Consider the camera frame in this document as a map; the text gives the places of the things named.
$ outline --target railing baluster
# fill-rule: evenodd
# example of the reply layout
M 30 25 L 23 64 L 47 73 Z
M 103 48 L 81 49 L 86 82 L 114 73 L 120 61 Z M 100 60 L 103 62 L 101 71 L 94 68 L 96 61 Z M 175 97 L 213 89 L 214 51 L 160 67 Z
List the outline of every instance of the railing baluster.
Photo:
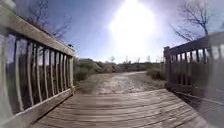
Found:
M 193 62 L 193 51 L 190 51 L 190 62 L 189 62 L 189 77 L 190 77 L 190 85 L 193 87 L 192 85 L 192 62 Z
M 43 68 L 44 68 L 44 86 L 46 91 L 46 97 L 48 98 L 48 88 L 47 88 L 47 69 L 46 69 L 46 49 L 43 49 Z
M 32 83 L 31 83 L 31 43 L 27 41 L 27 48 L 26 48 L 26 54 L 27 54 L 27 83 L 29 88 L 29 96 L 30 96 L 30 102 L 31 106 L 34 105 L 33 101 L 33 92 L 32 92 Z
M 49 66 L 50 66 L 50 83 L 51 83 L 51 88 L 52 88 L 52 95 L 55 95 L 54 91 L 54 81 L 53 81 L 53 65 L 52 65 L 52 50 L 49 50 Z
M 196 50 L 196 59 L 197 59 L 197 62 L 199 63 L 200 62 L 200 58 L 199 58 L 199 52 L 198 52 L 198 50 Z
M 60 76 L 60 85 L 61 85 L 61 91 L 63 91 L 63 75 L 62 75 L 62 54 L 59 54 L 59 76 Z
M 66 80 L 66 76 L 67 76 L 66 75 L 66 67 L 67 67 L 66 66 L 66 60 L 67 60 L 67 56 L 64 55 L 64 61 L 63 61 L 63 63 L 64 63 L 64 65 L 63 65 L 63 67 L 64 67 L 63 68 L 64 69 L 64 75 L 63 76 L 64 76 L 64 87 L 65 87 L 65 90 L 68 89 L 68 87 L 67 87 L 67 80 Z
M 36 45 L 36 80 L 37 80 L 37 88 L 38 88 L 38 94 L 40 102 L 43 101 L 42 94 L 41 94 L 41 88 L 40 88 L 40 70 L 39 70 L 39 64 L 38 64 L 38 57 L 39 57 L 39 46 Z
M 66 60 L 66 79 L 67 79 L 67 88 L 69 88 L 69 84 L 70 84 L 70 78 L 69 78 L 69 58 L 67 56 L 67 60 Z
M 4 112 L 0 117 L 7 119 L 12 116 L 9 95 L 6 84 L 6 37 L 0 34 L 0 111 Z
M 184 53 L 184 58 L 185 58 L 185 85 L 188 85 L 188 62 L 187 62 L 187 52 Z
M 184 81 L 184 72 L 183 72 L 183 56 L 182 53 L 180 54 L 180 84 L 183 84 Z
M 202 54 L 203 54 L 203 63 L 206 64 L 207 63 L 207 56 L 206 56 L 204 48 L 202 49 Z
M 59 93 L 59 85 L 58 85 L 58 53 L 55 51 L 54 52 L 54 61 L 55 61 L 55 83 L 56 83 L 56 90 L 57 93 Z
M 14 51 L 14 62 L 15 62 L 15 77 L 16 77 L 16 91 L 17 91 L 17 98 L 19 102 L 19 109 L 20 111 L 24 111 L 21 90 L 20 90 L 20 79 L 19 79 L 19 50 L 18 50 L 18 38 L 15 41 L 15 51 Z
M 73 57 L 69 57 L 69 87 L 72 90 L 72 94 L 75 92 L 73 88 Z

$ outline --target wooden bridge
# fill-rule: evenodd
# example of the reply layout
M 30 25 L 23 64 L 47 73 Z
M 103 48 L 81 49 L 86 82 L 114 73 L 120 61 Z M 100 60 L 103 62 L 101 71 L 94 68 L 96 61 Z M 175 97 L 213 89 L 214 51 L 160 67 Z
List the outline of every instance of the wooden bridge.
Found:
M 173 56 L 180 53 L 167 48 L 166 87 L 174 94 L 165 89 L 101 96 L 75 94 L 74 50 L 1 4 L 0 17 L 0 127 L 206 128 L 210 125 L 183 101 L 186 98 L 174 94 L 212 105 L 223 103 L 182 89 L 193 80 L 183 80 L 185 75 L 171 77 L 172 63 L 182 63 L 182 59 L 174 61 Z

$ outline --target ground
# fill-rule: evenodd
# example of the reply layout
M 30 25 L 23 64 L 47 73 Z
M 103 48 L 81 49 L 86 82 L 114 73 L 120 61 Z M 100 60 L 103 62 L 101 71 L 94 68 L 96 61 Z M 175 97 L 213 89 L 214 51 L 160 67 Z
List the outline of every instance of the ground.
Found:
M 76 88 L 81 94 L 125 94 L 163 89 L 164 83 L 152 80 L 145 72 L 110 73 L 92 75 L 78 82 Z

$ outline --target sunlight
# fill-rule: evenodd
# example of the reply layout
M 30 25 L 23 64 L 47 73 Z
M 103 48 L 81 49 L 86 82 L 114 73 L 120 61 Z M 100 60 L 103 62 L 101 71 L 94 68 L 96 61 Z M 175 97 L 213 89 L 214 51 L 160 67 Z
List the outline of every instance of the sunlight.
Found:
M 146 50 L 147 39 L 155 32 L 154 14 L 137 0 L 126 0 L 109 28 L 118 56 L 141 56 Z

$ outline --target bush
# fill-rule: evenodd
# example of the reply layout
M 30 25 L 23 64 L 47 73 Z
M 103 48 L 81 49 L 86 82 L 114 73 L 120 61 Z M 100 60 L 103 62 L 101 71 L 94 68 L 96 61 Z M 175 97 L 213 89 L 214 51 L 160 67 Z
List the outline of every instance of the bush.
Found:
M 87 78 L 88 74 L 89 74 L 88 69 L 80 68 L 76 74 L 77 81 L 85 80 Z
M 151 76 L 155 80 L 165 80 L 165 73 L 158 68 L 148 69 L 146 75 Z

